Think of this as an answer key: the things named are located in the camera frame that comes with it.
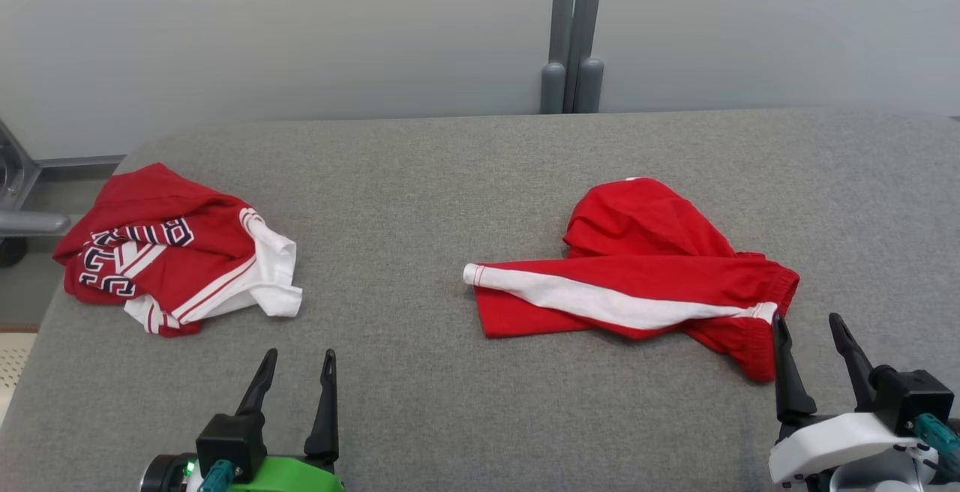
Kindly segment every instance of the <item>red fabric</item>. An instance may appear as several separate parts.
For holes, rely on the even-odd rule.
[[[177,310],[253,257],[247,211],[246,202],[160,163],[111,177],[54,250],[66,267],[63,288],[85,303],[110,305],[148,293],[162,310]],[[177,327],[162,325],[160,334],[193,334],[200,322]]]
[[[576,205],[565,242],[567,259],[485,263],[554,275],[631,297],[750,308],[775,303],[786,314],[800,277],[762,253],[737,253],[689,201],[652,178],[594,187]],[[603,328],[645,339],[680,328],[711,350],[728,354],[758,382],[774,380],[770,324],[757,317],[692,319],[639,329],[552,308],[506,291],[475,288],[489,338]]]

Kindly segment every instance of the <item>white robot part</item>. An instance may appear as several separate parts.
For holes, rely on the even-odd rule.
[[[795,431],[770,450],[770,478],[792,482],[843,464],[874,457],[893,446],[915,447],[915,437],[891,433],[873,413],[845,413]]]
[[[829,492],[923,492],[936,474],[923,461],[936,464],[937,452],[932,448],[888,448],[838,467],[830,476]]]
[[[183,492],[197,492],[200,489],[200,485],[203,485],[203,475],[200,475],[199,464],[196,465],[196,470],[190,474],[184,484],[186,486],[183,488]]]

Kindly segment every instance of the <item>gray cushion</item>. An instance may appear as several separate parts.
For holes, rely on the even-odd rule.
[[[144,334],[59,291],[0,431],[0,488],[137,486],[236,407],[264,351],[271,452],[302,448],[323,351],[338,355],[351,492],[755,490],[778,430],[770,385],[683,334],[484,339],[468,262],[561,257],[591,185],[646,175],[740,250],[801,274],[796,360],[822,413],[853,409],[827,314],[875,365],[960,389],[960,127],[875,109],[287,122],[135,151],[244,198],[298,243],[299,317],[244,310]]]

